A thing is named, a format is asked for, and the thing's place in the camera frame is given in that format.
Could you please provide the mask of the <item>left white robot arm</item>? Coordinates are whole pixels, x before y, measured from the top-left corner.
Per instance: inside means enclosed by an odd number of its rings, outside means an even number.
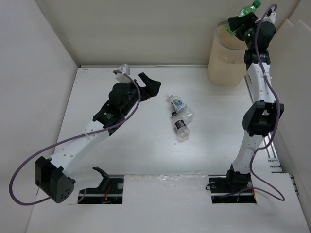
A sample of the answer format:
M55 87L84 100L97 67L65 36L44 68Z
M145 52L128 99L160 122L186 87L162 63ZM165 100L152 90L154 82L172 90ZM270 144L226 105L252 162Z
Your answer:
M78 178L77 167L100 142L110 137L129 118L128 113L137 109L142 101L155 97L161 82L150 79L145 73L139 77L145 86L135 80L117 83L112 87L107 102L95 114L83 134L71 140L62 150L45 159L35 162L35 184L54 202L65 201L75 188L95 189L104 192L108 188L109 175L99 167L93 170L100 173L90 181L86 175Z

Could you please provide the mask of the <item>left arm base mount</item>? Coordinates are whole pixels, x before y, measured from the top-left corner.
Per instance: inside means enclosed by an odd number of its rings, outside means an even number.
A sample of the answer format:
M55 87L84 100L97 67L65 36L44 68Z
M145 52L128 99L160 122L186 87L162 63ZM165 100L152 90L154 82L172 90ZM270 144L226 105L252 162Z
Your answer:
M109 175L99 167L93 170L100 173L101 182L95 188L79 191L78 204L122 204L124 175Z

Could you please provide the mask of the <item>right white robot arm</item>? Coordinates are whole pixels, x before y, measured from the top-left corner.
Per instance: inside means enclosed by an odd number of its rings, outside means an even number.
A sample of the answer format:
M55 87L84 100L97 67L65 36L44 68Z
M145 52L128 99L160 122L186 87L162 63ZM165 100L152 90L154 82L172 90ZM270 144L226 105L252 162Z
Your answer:
M262 20L253 12L228 19L230 29L247 46L244 54L245 77L250 82L253 102L242 120L244 136L238 156L225 178L225 186L231 193L246 188L251 181L251 163L265 137L276 129L284 112L284 105L272 91L269 74L271 61L267 49L276 33L275 21L276 13L272 10Z

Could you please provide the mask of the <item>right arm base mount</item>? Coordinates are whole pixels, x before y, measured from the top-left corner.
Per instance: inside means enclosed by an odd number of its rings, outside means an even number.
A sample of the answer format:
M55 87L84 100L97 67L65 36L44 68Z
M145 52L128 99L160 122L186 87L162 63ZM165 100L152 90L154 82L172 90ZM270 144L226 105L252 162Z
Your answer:
M257 203L252 189L238 193L238 191L252 187L250 173L240 174L230 169L226 175L209 175L208 178L206 190L210 191L213 204Z

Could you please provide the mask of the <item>green plastic soda bottle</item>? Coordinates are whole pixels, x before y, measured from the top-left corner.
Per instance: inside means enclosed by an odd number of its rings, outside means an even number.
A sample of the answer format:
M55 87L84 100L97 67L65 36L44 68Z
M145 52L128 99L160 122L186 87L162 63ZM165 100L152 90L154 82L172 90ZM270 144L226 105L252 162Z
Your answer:
M259 7L261 6L260 0L254 0L251 5L243 7L241 10L239 10L234 17L243 17L250 12L255 12ZM231 34L235 35L235 32L231 30L229 23L226 25L226 30Z

